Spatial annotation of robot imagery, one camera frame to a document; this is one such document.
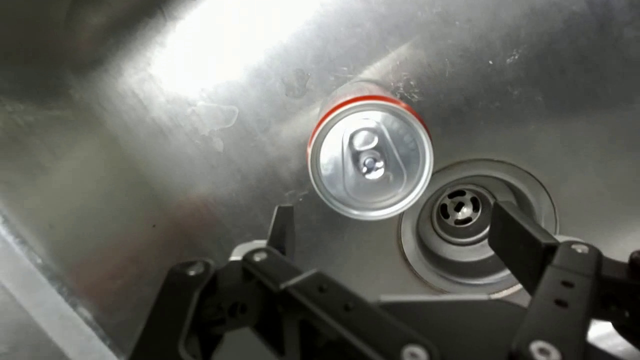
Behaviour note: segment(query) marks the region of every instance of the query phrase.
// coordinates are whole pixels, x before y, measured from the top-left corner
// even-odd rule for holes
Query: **metal drain cover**
[[[427,194],[402,216],[400,244],[415,272],[445,292],[518,290],[489,246],[496,200],[520,206],[556,232],[556,208],[526,170],[494,160],[452,164],[434,173]]]

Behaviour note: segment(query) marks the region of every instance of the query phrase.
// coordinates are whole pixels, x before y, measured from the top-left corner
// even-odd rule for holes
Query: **metal basin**
[[[281,202],[300,265],[368,297],[446,292],[407,260],[400,216],[355,221],[311,187],[318,105],[357,77],[429,119],[436,170],[518,166],[553,232],[618,260],[638,247],[635,0],[10,0],[0,54],[7,308],[71,357],[127,355],[166,267],[225,261]]]

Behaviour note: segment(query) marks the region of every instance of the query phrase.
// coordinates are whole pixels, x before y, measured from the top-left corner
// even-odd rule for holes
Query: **bolt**
[[[429,353],[419,343],[409,343],[402,347],[402,360],[429,360]]]
[[[640,250],[629,255],[629,272],[640,275]]]
[[[186,267],[186,274],[195,278],[195,275],[203,274],[205,269],[206,269],[205,261],[195,261],[192,265]]]
[[[265,251],[265,250],[253,254],[255,261],[265,261],[266,258],[269,258],[269,251]]]
[[[562,360],[560,349],[544,339],[534,339],[528,349],[532,351],[534,360]]]
[[[589,246],[586,244],[572,244],[572,250],[579,254],[589,254]]]

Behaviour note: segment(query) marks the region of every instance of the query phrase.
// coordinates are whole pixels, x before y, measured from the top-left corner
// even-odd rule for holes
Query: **can lid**
[[[394,99],[350,102],[317,127],[308,166],[320,197],[359,220],[393,218],[413,206],[432,175],[425,123]]]

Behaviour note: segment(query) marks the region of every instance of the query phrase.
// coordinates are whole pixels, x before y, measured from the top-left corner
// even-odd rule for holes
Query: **can top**
[[[434,166],[432,141],[409,105],[362,98],[320,119],[308,146],[320,197],[359,220],[393,218],[425,192]]]

